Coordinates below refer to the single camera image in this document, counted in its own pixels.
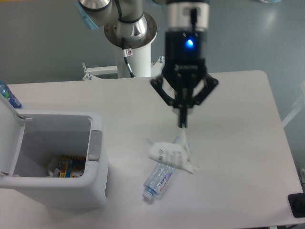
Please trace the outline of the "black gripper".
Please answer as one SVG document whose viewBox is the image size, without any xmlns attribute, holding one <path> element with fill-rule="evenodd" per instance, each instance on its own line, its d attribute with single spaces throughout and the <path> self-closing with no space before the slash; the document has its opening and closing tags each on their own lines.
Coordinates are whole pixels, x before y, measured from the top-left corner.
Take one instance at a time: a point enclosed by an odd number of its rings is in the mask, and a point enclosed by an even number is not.
<svg viewBox="0 0 305 229">
<path fill-rule="evenodd" d="M 219 84 L 207 73 L 206 43 L 206 31 L 167 31 L 162 75 L 150 80 L 161 99 L 176 112 L 179 128 L 187 127 L 188 110 L 199 106 Z M 174 97 L 164 90 L 164 79 L 174 90 Z M 193 96 L 195 87 L 201 81 L 203 88 Z M 183 99 L 184 88 L 187 89 L 186 100 Z"/>
</svg>

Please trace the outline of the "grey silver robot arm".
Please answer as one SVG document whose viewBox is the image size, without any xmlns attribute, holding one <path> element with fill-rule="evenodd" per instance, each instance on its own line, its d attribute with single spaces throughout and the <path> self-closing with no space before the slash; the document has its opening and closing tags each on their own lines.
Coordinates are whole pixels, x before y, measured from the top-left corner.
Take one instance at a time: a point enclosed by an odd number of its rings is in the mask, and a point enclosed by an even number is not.
<svg viewBox="0 0 305 229">
<path fill-rule="evenodd" d="M 187 116 L 218 85 L 206 67 L 210 2 L 207 0 L 159 0 L 166 7 L 165 63 L 152 74 L 151 44 L 157 35 L 155 19 L 141 0 L 79 0 L 77 10 L 85 25 L 104 29 L 114 46 L 120 78 L 149 77 L 164 102 L 187 127 Z"/>
</svg>

